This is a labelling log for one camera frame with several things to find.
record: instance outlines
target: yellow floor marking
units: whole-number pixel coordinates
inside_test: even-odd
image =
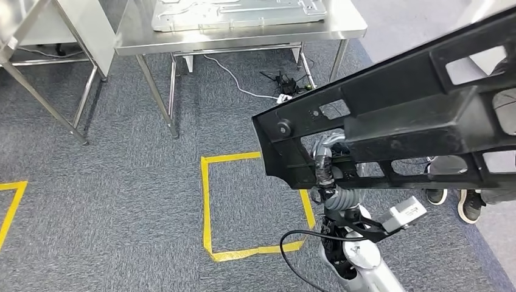
[[[15,196],[13,197],[13,201],[11,202],[11,206],[9,207],[9,210],[7,210],[4,222],[2,223],[2,228],[0,228],[0,250],[2,249],[2,245],[4,244],[4,240],[7,236],[7,231],[9,231],[9,227],[11,226],[11,222],[15,217],[16,210],[18,208],[19,202],[21,201],[21,197],[25,192],[25,187],[27,187],[27,183],[27,181],[18,181],[11,182],[9,184],[0,184],[0,190],[16,190]]]
[[[243,249],[239,251],[225,251],[213,252],[211,241],[211,221],[210,221],[210,207],[209,207],[209,181],[208,181],[208,164],[217,162],[228,162],[242,159],[256,159],[260,158],[260,152],[239,153],[231,155],[220,155],[213,157],[201,157],[201,174],[203,180],[203,204],[204,204],[204,228],[203,228],[203,243],[204,248],[208,251],[211,258],[216,262],[224,262],[227,260],[243,259],[254,254],[271,254],[280,253],[279,245],[274,246],[259,246],[257,248]],[[301,202],[305,211],[307,223],[310,229],[315,226],[315,217],[312,212],[312,205],[306,190],[300,190]],[[286,243],[283,245],[284,251],[297,251],[304,243],[304,239],[296,242]]]

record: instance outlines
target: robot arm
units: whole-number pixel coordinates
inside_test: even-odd
[[[505,61],[484,79],[454,84],[446,65],[503,46]],[[459,29],[253,117],[267,175],[293,189],[312,189],[324,203],[319,256],[346,291],[404,291],[376,244],[426,213],[414,198],[378,221],[360,205],[358,189],[513,189],[516,173],[492,173],[484,154],[516,150],[516,136],[498,120],[493,98],[516,87],[516,7]],[[344,101],[350,113],[330,119],[321,107]],[[301,138],[323,131],[309,153]],[[455,175],[403,175],[396,160],[456,155],[467,170]],[[360,177],[364,162],[381,176]],[[311,283],[295,272],[301,279]]]
[[[507,59],[495,75],[453,84],[446,65],[492,47]],[[493,108],[498,92],[516,87],[516,8],[454,31],[253,117],[267,175],[294,189],[317,185],[316,165],[301,137],[343,129],[349,152],[332,156],[344,189],[510,189],[516,174],[494,174],[483,154],[516,149]],[[350,114],[329,119],[321,106],[343,100]],[[457,175],[401,175],[392,162],[456,155]],[[377,162],[383,176],[361,178],[355,165]]]

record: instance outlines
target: black shoe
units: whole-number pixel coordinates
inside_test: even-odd
[[[475,190],[461,190],[461,200],[457,206],[459,216],[469,224],[475,224],[480,217],[480,209],[486,204]]]
[[[440,205],[446,201],[446,197],[448,196],[448,190],[436,190],[436,189],[427,189],[425,190],[427,193],[427,199],[432,205]]]

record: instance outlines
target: gray carpet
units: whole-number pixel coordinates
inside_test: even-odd
[[[307,44],[318,84],[329,76],[337,45]],[[289,50],[217,58],[259,94],[274,92],[259,71],[303,75]],[[147,60],[166,95],[169,56]],[[370,63],[360,43],[351,41],[340,75]],[[71,117],[89,68],[22,72]],[[186,72],[183,63],[180,69]],[[0,71],[0,182],[29,180],[0,251],[0,291],[314,291],[279,254],[213,262],[204,250],[200,156],[257,151],[250,117],[274,101],[242,94],[213,61],[196,57],[195,69],[177,80],[181,136],[174,140],[136,60],[116,58],[109,82],[88,104],[82,129],[91,144],[85,147]],[[214,251],[275,244],[285,231],[306,226],[299,194],[266,178],[261,167],[257,159],[210,166]],[[410,195],[422,193],[370,191],[364,203],[379,215]],[[486,264],[479,256],[481,237],[465,231],[453,203],[427,206],[430,214],[416,227],[382,242],[386,262],[408,291],[514,289],[500,286],[506,276],[496,260]],[[315,255],[317,244],[310,238],[289,256],[301,273],[337,291]]]

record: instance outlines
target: metal plate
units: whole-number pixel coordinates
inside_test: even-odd
[[[322,0],[159,0],[158,32],[309,23],[327,15]]]

